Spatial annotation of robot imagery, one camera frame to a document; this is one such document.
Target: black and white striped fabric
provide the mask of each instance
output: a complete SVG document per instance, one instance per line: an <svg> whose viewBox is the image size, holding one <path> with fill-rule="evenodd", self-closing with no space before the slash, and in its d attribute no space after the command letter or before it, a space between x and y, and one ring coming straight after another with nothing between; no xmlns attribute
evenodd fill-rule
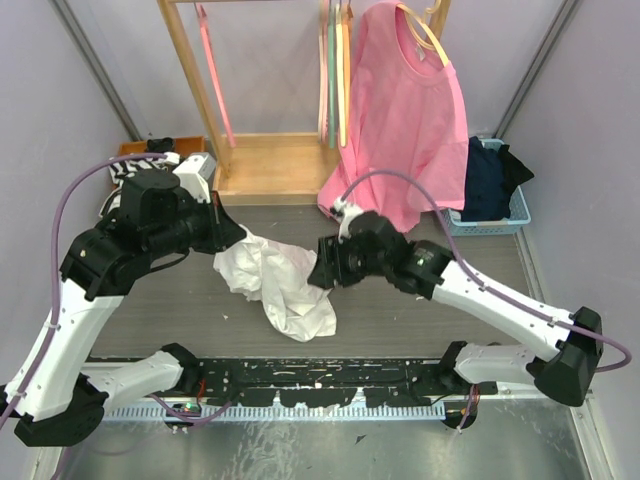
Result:
<svg viewBox="0 0 640 480"><path fill-rule="evenodd" d="M139 170L149 170L151 168L165 168L163 158L147 158L144 160L124 160L109 167L111 180L118 187L122 186L125 178L130 177Z"/></svg>

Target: white cloth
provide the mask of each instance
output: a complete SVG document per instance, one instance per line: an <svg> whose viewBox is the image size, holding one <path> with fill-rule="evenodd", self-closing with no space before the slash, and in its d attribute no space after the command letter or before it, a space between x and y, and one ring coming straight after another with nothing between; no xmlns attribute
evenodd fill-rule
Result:
<svg viewBox="0 0 640 480"><path fill-rule="evenodd" d="M213 268L233 293L262 300L264 312L279 332L299 342L336 333L329 290L307 284L316 253L253 235L218 253Z"/></svg>

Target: gray wall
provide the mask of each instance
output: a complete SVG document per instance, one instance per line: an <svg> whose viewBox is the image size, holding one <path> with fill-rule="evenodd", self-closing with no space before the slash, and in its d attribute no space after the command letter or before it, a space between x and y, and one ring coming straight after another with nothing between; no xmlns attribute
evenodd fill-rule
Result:
<svg viewBox="0 0 640 480"><path fill-rule="evenodd" d="M353 0L356 20L380 0ZM408 0L417 10L433 0ZM469 130L491 133L561 0L454 0L442 42L465 95ZM155 1L70 0L142 134L204 134ZM193 4L179 6L209 88ZM206 5L220 83L236 132L317 129L318 0Z"/></svg>
<svg viewBox="0 0 640 480"><path fill-rule="evenodd" d="M551 300L603 316L607 335L640 353L640 3L583 2L507 134L537 174L529 231ZM619 358L608 348L604 362ZM640 361L600 374L612 449L640 468Z"/></svg>
<svg viewBox="0 0 640 480"><path fill-rule="evenodd" d="M0 384L24 361L50 308L49 231L62 191L126 135L48 2L2 2L0 16ZM72 198L61 248L95 222L108 174ZM33 451L0 433L0 478Z"/></svg>

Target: laundry basket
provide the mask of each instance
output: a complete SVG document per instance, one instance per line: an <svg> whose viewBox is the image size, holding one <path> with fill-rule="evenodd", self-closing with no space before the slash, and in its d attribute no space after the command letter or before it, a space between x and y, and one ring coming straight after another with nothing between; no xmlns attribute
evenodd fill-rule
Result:
<svg viewBox="0 0 640 480"><path fill-rule="evenodd" d="M485 148L498 150L504 142L495 138L487 138L482 139L482 144ZM520 230L523 225L531 222L531 214L529 213L527 202L524 200L524 195L520 187L518 187L511 196L509 209L511 210L511 218L488 222L463 222L456 220L452 216L453 210L451 209L446 209L442 213L447 221L451 234L456 237L471 235L511 235Z"/></svg>

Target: wooden floor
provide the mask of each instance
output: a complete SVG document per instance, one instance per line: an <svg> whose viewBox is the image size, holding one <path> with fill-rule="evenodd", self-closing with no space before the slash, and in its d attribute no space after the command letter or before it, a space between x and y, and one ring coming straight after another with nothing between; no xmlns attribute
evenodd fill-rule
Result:
<svg viewBox="0 0 640 480"><path fill-rule="evenodd" d="M254 234L315 249L337 224L315 206L229 207L232 218ZM435 217L424 215L409 236L445 244ZM469 263L516 290L527 284L514 237L464 237L458 245ZM192 254L167 271L140 280L109 320L95 356L146 356L178 342L199 357L386 357L442 355L453 340L513 343L503 333L456 309L396 291L368 278L329 298L337 334L299 343L273 329L259 302L229 293L213 270L213 258Z"/></svg>

